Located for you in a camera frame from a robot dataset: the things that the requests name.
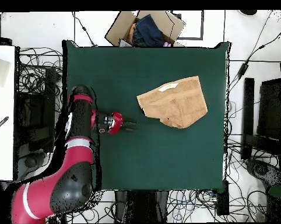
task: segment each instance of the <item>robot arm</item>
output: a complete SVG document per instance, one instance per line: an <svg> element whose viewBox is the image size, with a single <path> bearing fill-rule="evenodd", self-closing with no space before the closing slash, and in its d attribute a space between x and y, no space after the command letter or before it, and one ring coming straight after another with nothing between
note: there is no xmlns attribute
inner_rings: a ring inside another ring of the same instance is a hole
<svg viewBox="0 0 281 224"><path fill-rule="evenodd" d="M85 86L75 87L72 93L64 162L56 173L18 188L12 200L12 223L45 223L50 215L83 206L92 194L93 99Z"/></svg>

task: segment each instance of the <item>green tabletop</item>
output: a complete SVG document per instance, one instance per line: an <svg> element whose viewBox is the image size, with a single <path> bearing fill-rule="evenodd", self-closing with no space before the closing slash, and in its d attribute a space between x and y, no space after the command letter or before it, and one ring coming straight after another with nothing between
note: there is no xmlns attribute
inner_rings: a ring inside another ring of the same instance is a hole
<svg viewBox="0 0 281 224"><path fill-rule="evenodd" d="M100 110L137 122L134 132L100 136L103 190L222 186L228 47L75 47L67 41L68 95L77 84L91 86ZM137 95L189 76L199 76L208 107L204 117L177 129L142 114Z"/></svg>

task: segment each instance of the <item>white stripe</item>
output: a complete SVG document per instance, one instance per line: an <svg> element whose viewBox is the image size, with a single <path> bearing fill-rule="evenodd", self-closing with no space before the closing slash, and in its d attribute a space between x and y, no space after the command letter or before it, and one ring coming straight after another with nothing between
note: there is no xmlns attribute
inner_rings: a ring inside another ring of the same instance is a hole
<svg viewBox="0 0 281 224"><path fill-rule="evenodd" d="M69 149L71 147L76 147L76 146L84 146L84 147L91 149L90 141L82 139L82 138L73 139L73 140L67 142L66 146L67 146L67 149Z"/></svg>
<svg viewBox="0 0 281 224"><path fill-rule="evenodd" d="M26 212L28 213L28 215L31 217L31 218L34 218L34 219L40 219L39 217L36 217L30 207L29 207L29 204L27 203L27 190L29 189L29 185L30 183L27 183L25 188L24 188L24 191L23 191L23 197L22 197L22 201L23 201L23 205L24 205L24 208L26 210Z"/></svg>

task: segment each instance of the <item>dark blue cloth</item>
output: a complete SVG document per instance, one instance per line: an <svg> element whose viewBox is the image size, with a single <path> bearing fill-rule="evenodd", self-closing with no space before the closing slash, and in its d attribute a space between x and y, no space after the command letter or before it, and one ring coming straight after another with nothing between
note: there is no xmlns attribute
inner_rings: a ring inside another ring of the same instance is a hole
<svg viewBox="0 0 281 224"><path fill-rule="evenodd" d="M162 32L158 29L150 14L141 18L135 26L134 45L141 47L163 47Z"/></svg>

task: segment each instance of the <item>tan towel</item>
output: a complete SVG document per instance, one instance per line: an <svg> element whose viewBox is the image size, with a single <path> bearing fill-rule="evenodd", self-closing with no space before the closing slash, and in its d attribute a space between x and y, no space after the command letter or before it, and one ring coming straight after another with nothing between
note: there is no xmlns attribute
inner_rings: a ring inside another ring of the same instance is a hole
<svg viewBox="0 0 281 224"><path fill-rule="evenodd" d="M165 83L136 98L145 116L171 127L189 127L208 111L198 76Z"/></svg>

